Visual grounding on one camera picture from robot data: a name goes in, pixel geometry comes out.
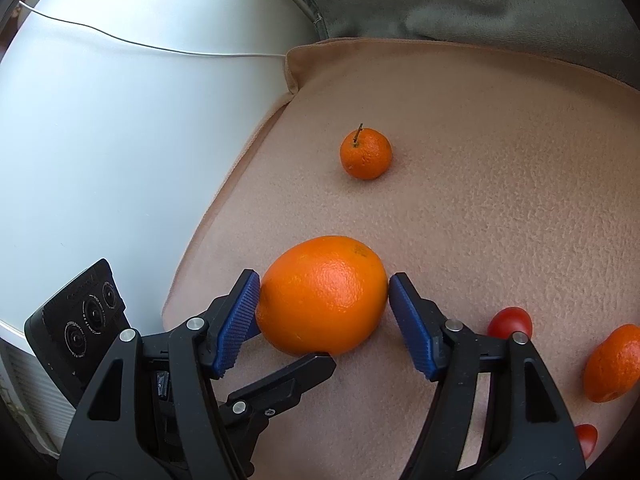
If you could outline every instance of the metal screw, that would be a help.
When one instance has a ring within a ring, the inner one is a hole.
[[[529,337],[524,332],[514,332],[511,337],[519,345],[526,345],[529,342]]]
[[[240,415],[240,413],[243,413],[244,410],[246,410],[246,403],[244,400],[238,400],[231,409],[236,415]]]
[[[128,343],[136,336],[136,331],[132,328],[126,328],[122,332],[120,332],[120,341],[124,341]]]
[[[187,321],[187,328],[189,330],[200,330],[204,326],[204,319],[201,317],[192,317]]]
[[[444,322],[444,327],[447,330],[451,330],[452,332],[460,332],[463,328],[463,324],[462,321],[457,320],[457,319],[447,319]]]

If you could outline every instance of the tangerine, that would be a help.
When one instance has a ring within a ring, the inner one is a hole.
[[[582,384],[593,402],[607,402],[627,393],[640,378],[640,327],[615,329],[591,354]]]
[[[344,170],[355,178],[372,180],[391,165],[393,156],[387,138],[371,128],[363,128],[347,135],[340,146],[340,162]]]

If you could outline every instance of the white cylindrical object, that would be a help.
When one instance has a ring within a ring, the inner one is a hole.
[[[179,50],[284,54],[316,40],[291,0],[38,9]],[[132,325],[160,332],[191,235],[284,92],[281,59],[169,54],[29,16],[0,64],[0,337],[30,351],[11,327],[102,257]]]

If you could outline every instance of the white vent grille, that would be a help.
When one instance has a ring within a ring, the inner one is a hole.
[[[34,423],[60,451],[76,410],[33,355],[10,344],[5,344],[5,350],[5,366],[12,371],[14,388],[30,409]]]

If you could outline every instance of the black plastic bracket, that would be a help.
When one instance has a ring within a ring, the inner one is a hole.
[[[447,362],[401,480],[577,480],[585,464],[574,425],[526,335],[492,338],[459,321],[451,330],[436,304],[425,308],[428,300],[418,302],[408,277],[398,276],[429,335],[448,349],[440,348]],[[481,372],[492,375],[481,451],[458,470]]]
[[[335,362],[309,354],[219,407],[210,382],[215,342],[230,312],[225,305],[241,289],[236,283],[170,332],[120,333],[78,404],[58,461],[61,478],[242,480],[254,472],[251,456],[269,418],[331,377]]]

